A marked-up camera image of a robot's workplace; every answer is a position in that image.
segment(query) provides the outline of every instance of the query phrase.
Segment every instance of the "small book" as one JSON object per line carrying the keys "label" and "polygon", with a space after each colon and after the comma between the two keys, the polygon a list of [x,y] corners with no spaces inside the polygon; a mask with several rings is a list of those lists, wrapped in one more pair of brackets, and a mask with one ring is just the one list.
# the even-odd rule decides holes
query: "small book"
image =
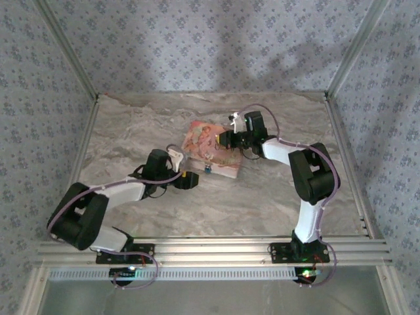
{"label": "small book", "polygon": [[216,141],[217,135],[227,130],[222,126],[193,121],[182,144],[190,166],[206,173],[235,179],[242,162],[242,153],[239,149],[226,149]]}

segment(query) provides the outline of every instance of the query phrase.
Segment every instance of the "metal corner post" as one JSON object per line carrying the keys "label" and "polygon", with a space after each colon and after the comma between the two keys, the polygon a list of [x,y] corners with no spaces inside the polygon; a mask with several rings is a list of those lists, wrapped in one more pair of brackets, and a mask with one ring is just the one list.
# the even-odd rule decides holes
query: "metal corner post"
{"label": "metal corner post", "polygon": [[329,84],[328,97],[337,95],[389,3],[390,0],[373,0],[357,34],[354,36],[350,47],[346,51],[334,78]]}
{"label": "metal corner post", "polygon": [[83,163],[83,160],[85,159],[87,146],[88,146],[89,139],[91,138],[91,134],[93,131],[93,125],[95,124],[96,115],[98,114],[98,109],[99,109],[99,104],[98,104],[98,100],[96,99],[92,106],[91,112],[89,114],[89,119],[85,126],[85,130],[79,142],[80,143],[79,150],[77,152],[76,159],[73,164],[72,172],[70,173],[69,183],[67,187],[70,187],[71,184],[73,184],[79,179],[82,163]]}
{"label": "metal corner post", "polygon": [[352,161],[354,158],[350,149],[345,145],[346,138],[344,136],[343,130],[341,130],[339,126],[339,116],[335,111],[335,108],[330,104],[328,100],[325,100],[325,106],[331,120],[331,126],[333,128],[334,135],[337,138],[337,144],[339,145],[341,157],[343,159],[343,164],[345,166],[346,174],[350,183],[351,190],[353,192],[354,201],[356,202],[359,215],[364,218],[369,237],[380,238],[381,233],[379,229],[371,221],[373,211],[370,209],[370,205],[367,204],[363,199],[362,189],[357,180],[356,171],[353,168],[354,164]]}
{"label": "metal corner post", "polygon": [[89,97],[94,100],[96,98],[95,88],[93,87],[91,80],[86,74],[86,71],[83,69],[80,60],[78,59],[62,28],[60,27],[60,23],[54,15],[53,10],[47,3],[47,0],[33,0],[33,3],[39,11],[42,19],[44,19],[44,22],[50,29],[50,32],[60,47],[62,54],[66,57],[69,65],[72,67],[72,70],[77,76],[81,86],[84,88]]}

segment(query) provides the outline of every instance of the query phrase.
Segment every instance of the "metal bar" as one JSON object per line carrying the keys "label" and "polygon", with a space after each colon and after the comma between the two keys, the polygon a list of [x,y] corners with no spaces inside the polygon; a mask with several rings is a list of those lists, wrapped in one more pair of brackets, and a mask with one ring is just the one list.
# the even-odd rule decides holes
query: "metal bar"
{"label": "metal bar", "polygon": [[410,314],[395,267],[378,266],[376,269],[391,315]]}
{"label": "metal bar", "polygon": [[61,52],[66,57],[68,63],[75,72],[75,75],[79,79],[81,86],[86,90],[87,94],[92,98],[92,100],[94,100],[96,98],[95,88],[93,87],[91,80],[86,74],[86,71],[83,69],[80,60],[70,45],[70,42],[68,41],[62,28],[60,27],[60,24],[58,23],[53,10],[51,10],[46,0],[33,0],[33,2],[42,19],[44,19],[46,25],[50,29],[52,36],[58,43]]}
{"label": "metal bar", "polygon": [[85,126],[82,139],[80,141],[79,151],[77,152],[76,159],[73,164],[72,172],[70,174],[69,182],[67,187],[70,187],[74,182],[77,182],[81,172],[81,166],[85,159],[89,140],[93,131],[93,125],[95,124],[96,115],[98,114],[99,104],[98,100],[95,100],[91,112],[89,114],[89,120]]}
{"label": "metal bar", "polygon": [[341,61],[339,69],[329,84],[328,97],[334,97],[337,95],[356,59],[362,52],[364,45],[368,41],[370,34],[389,3],[390,0],[374,0],[371,4],[362,24],[359,27],[359,30],[357,31],[357,34],[354,36],[350,47],[347,49],[343,60]]}
{"label": "metal bar", "polygon": [[353,192],[354,201],[356,202],[359,214],[364,218],[369,237],[380,238],[381,233],[378,227],[376,227],[371,221],[371,218],[373,218],[373,211],[371,210],[370,204],[365,202],[362,197],[362,189],[360,188],[360,184],[357,180],[356,171],[353,168],[354,164],[352,162],[354,161],[354,157],[350,152],[350,148],[347,148],[345,145],[346,137],[343,134],[343,130],[339,127],[339,116],[337,115],[335,108],[328,101],[325,102],[325,105],[327,106],[327,111],[331,120],[331,126],[333,128],[334,135],[337,138],[341,158],[343,160],[348,182]]}
{"label": "metal bar", "polygon": [[[389,247],[384,240],[369,238],[326,238],[336,254],[340,266],[378,266],[390,264]],[[170,238],[155,239],[155,258],[165,267],[222,267],[222,266],[273,266],[268,246],[272,242],[289,242],[290,238]],[[137,239],[147,243],[150,239]],[[39,263],[43,266],[94,265],[96,253],[78,251],[61,243],[42,243],[39,247]],[[282,266],[309,266],[310,264],[282,264]]]}
{"label": "metal bar", "polygon": [[[155,273],[153,266],[137,269],[132,276],[117,280],[147,280]],[[52,268],[49,280],[110,280],[110,268]],[[256,268],[160,268],[156,281],[225,281],[225,280],[295,280],[295,268],[286,266]]]}
{"label": "metal bar", "polygon": [[49,269],[45,267],[34,268],[26,286],[24,296],[20,301],[18,315],[37,314],[44,295],[45,286],[49,276]]}

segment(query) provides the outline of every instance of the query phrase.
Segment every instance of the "white plastic clip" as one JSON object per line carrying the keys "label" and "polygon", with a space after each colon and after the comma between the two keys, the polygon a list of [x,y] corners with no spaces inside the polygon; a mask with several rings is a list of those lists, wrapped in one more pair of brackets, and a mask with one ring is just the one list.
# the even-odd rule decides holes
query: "white plastic clip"
{"label": "white plastic clip", "polygon": [[237,133],[238,132],[238,122],[236,120],[239,117],[238,112],[234,112],[232,116],[234,116],[234,118],[233,118],[233,122],[231,122],[230,125],[234,126],[234,133]]}
{"label": "white plastic clip", "polygon": [[171,157],[172,165],[173,165],[173,171],[178,173],[179,167],[181,162],[184,159],[184,154],[177,152],[173,149],[168,149],[168,154]]}

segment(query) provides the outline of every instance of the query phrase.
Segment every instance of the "cable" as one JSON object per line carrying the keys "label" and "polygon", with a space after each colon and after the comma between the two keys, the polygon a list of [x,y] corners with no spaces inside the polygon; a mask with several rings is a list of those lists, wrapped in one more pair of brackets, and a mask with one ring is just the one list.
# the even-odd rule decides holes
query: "cable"
{"label": "cable", "polygon": [[270,108],[268,108],[267,106],[265,106],[265,105],[262,105],[262,104],[258,104],[258,103],[255,103],[255,104],[250,104],[250,105],[247,105],[247,106],[245,106],[244,108],[242,108],[240,111],[238,111],[238,115],[240,115],[243,111],[245,111],[245,110],[247,110],[248,108],[250,108],[250,107],[252,107],[252,106],[259,106],[259,107],[262,107],[262,108],[264,108],[270,115],[271,115],[271,117],[273,117],[273,120],[274,120],[274,123],[276,124],[276,128],[277,128],[277,139],[279,139],[280,138],[280,126],[279,126],[279,124],[278,124],[278,121],[277,121],[277,119],[276,119],[276,116],[274,115],[274,113],[271,111],[271,109]]}
{"label": "cable", "polygon": [[322,261],[321,257],[318,255],[314,255],[315,263],[312,269],[314,270],[316,268],[316,261],[318,260],[321,263],[321,273],[324,271],[324,262]]}
{"label": "cable", "polygon": [[123,251],[123,252],[119,252],[119,251],[108,251],[107,249],[101,249],[100,250],[103,253],[108,253],[111,255],[119,255],[119,256],[125,256],[125,255],[140,255],[142,257],[146,257],[149,258],[154,265],[156,266],[156,271],[155,274],[153,275],[152,279],[150,279],[147,283],[142,284],[142,285],[137,285],[135,287],[121,287],[120,285],[117,285],[117,278],[119,276],[119,272],[117,272],[116,274],[114,274],[114,278],[112,280],[112,283],[114,284],[116,289],[122,289],[122,290],[137,290],[137,289],[144,289],[145,287],[148,287],[149,285],[151,285],[152,283],[155,282],[156,278],[158,277],[159,274],[159,263],[156,261],[156,259],[147,254],[147,253],[143,253],[141,251]]}
{"label": "cable", "polygon": [[59,212],[54,216],[54,218],[52,218],[50,224],[48,224],[47,227],[47,232],[49,234],[51,234],[51,229],[53,228],[54,224],[56,224],[57,220],[68,210],[68,208],[70,208],[70,206],[75,203],[77,200],[81,199],[82,197],[90,194],[91,192],[97,192],[99,190],[104,190],[107,188],[111,188],[111,187],[116,187],[122,184],[127,184],[127,183],[131,183],[131,182],[139,182],[142,184],[157,184],[157,185],[162,185],[162,184],[168,184],[174,180],[176,180],[177,178],[181,177],[182,172],[179,172],[178,174],[176,174],[174,177],[170,178],[170,179],[166,179],[166,180],[147,180],[147,179],[127,179],[127,180],[120,180],[118,182],[111,182],[109,184],[105,184],[102,186],[97,186],[97,187],[92,187],[78,195],[76,195],[75,197],[73,197],[68,203],[65,204],[65,206],[63,206],[63,208],[61,208],[61,210],[59,210]]}
{"label": "cable", "polygon": [[183,152],[180,146],[178,146],[178,145],[176,145],[176,144],[173,144],[173,143],[168,144],[168,145],[166,146],[166,149],[165,149],[165,150],[166,150],[166,151],[168,151],[168,149],[170,149],[170,148],[175,148],[175,149],[177,149],[179,152]]}
{"label": "cable", "polygon": [[245,159],[250,159],[251,161],[255,161],[256,159],[259,159],[259,158],[260,158],[259,156],[258,156],[258,157],[247,157],[247,156],[245,155],[245,153],[243,152],[243,149],[240,149],[240,151],[241,151],[242,156],[243,156]]}
{"label": "cable", "polygon": [[143,167],[145,166],[145,164],[142,164],[142,165],[140,165],[139,167],[137,167],[134,171],[133,171],[133,174],[134,173],[138,173],[141,169],[143,169]]}
{"label": "cable", "polygon": [[158,199],[158,198],[162,197],[166,193],[167,190],[168,190],[168,187],[165,187],[164,191],[158,196],[149,195],[147,193],[145,193],[145,195],[149,198],[152,198],[152,199]]}
{"label": "cable", "polygon": [[285,144],[286,146],[293,146],[293,147],[296,147],[296,148],[305,148],[305,149],[309,149],[309,150],[311,150],[311,151],[313,151],[313,152],[315,152],[316,154],[318,154],[327,164],[328,164],[328,166],[329,166],[329,168],[331,169],[331,171],[332,171],[332,173],[333,173],[333,178],[334,178],[334,189],[333,189],[333,191],[332,191],[332,193],[322,202],[322,204],[321,204],[321,208],[320,208],[320,215],[318,216],[318,218],[317,218],[317,220],[316,220],[316,222],[315,222],[315,229],[316,229],[316,235],[317,235],[317,239],[318,239],[318,241],[321,243],[321,244],[323,244],[323,245],[325,245],[330,251],[331,251],[331,253],[333,254],[333,269],[332,269],[332,271],[328,274],[328,276],[327,276],[327,278],[325,278],[324,280],[322,280],[321,282],[319,282],[319,283],[315,283],[315,284],[308,284],[308,285],[305,285],[305,286],[308,286],[308,287],[319,287],[319,286],[321,286],[321,285],[324,285],[325,283],[327,283],[328,281],[330,281],[330,279],[332,279],[332,277],[334,276],[334,273],[335,273],[335,271],[336,271],[336,269],[337,269],[337,255],[336,255],[336,253],[335,253],[335,251],[334,251],[334,248],[329,244],[329,243],[327,243],[326,241],[323,241],[322,240],[322,238],[321,238],[321,235],[320,235],[320,233],[319,233],[319,231],[320,231],[320,226],[321,226],[321,219],[322,219],[322,215],[323,215],[323,213],[324,213],[324,207],[327,205],[327,203],[331,200],[331,199],[333,199],[333,197],[334,197],[334,195],[337,193],[337,191],[338,191],[338,187],[339,187],[339,177],[338,177],[338,174],[337,174],[337,170],[335,169],[335,167],[334,167],[334,164],[333,164],[333,162],[325,155],[325,154],[323,154],[321,151],[319,151],[318,149],[316,149],[316,148],[313,148],[313,147],[311,147],[311,146],[307,146],[307,145],[304,145],[304,144],[299,144],[299,143],[293,143],[293,142],[289,142],[289,141],[285,141],[285,140],[283,140],[281,137],[280,137],[280,126],[279,126],[279,124],[278,124],[278,122],[277,122],[277,119],[276,119],[276,116],[274,115],[274,113],[270,110],[270,108],[268,108],[267,106],[265,106],[265,105],[262,105],[262,104],[258,104],[258,103],[255,103],[255,104],[250,104],[250,105],[247,105],[247,106],[245,106],[244,108],[242,108],[239,112],[238,112],[238,115],[240,115],[243,111],[245,111],[246,109],[248,109],[248,108],[250,108],[250,107],[252,107],[252,106],[260,106],[260,107],[262,107],[262,108],[264,108],[265,110],[267,110],[267,112],[271,115],[271,117],[273,118],[273,120],[274,120],[274,123],[276,124],[276,129],[277,129],[277,139],[278,139],[278,142],[280,142],[281,144]]}

